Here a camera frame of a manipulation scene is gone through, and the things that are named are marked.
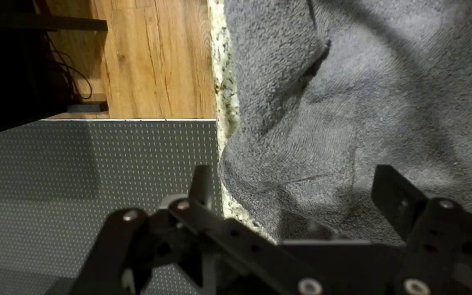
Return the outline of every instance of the bolt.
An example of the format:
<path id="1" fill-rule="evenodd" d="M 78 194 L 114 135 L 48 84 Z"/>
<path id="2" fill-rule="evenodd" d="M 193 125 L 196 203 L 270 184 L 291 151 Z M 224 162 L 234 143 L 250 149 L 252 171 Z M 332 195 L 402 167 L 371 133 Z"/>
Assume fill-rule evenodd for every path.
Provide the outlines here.
<path id="1" fill-rule="evenodd" d="M 317 280 L 306 277 L 306 279 L 299 280 L 298 292 L 301 295 L 320 295 L 322 289 L 320 289 Z"/>
<path id="2" fill-rule="evenodd" d="M 407 295 L 430 295 L 429 285 L 417 279 L 406 279 L 402 289 Z"/>
<path id="3" fill-rule="evenodd" d="M 453 208 L 453 203 L 450 200 L 440 200 L 438 207 L 448 210 Z"/>
<path id="4" fill-rule="evenodd" d="M 135 292 L 135 282 L 134 282 L 134 272 L 130 269 L 124 269 L 121 274 L 121 287 L 127 292 L 127 294 L 137 294 Z"/>
<path id="5" fill-rule="evenodd" d="M 122 220 L 124 221 L 132 221 L 132 220 L 135 220 L 137 218 L 137 212 L 135 210 L 129 210 L 129 212 L 125 212 L 124 215 L 122 215 Z"/>
<path id="6" fill-rule="evenodd" d="M 176 208 L 178 210 L 188 210 L 189 203 L 186 200 L 181 200 L 176 203 Z"/>

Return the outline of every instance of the perforated surface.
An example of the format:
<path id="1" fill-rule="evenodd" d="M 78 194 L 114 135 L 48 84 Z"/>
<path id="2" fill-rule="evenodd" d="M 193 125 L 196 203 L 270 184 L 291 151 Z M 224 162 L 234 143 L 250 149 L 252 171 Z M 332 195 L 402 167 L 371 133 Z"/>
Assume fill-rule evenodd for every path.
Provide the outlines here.
<path id="1" fill-rule="evenodd" d="M 216 159 L 214 121 L 40 121 L 0 133 L 0 294 L 44 294 L 75 277 L 109 212 L 152 213 Z M 168 267 L 152 289 L 193 292 Z"/>

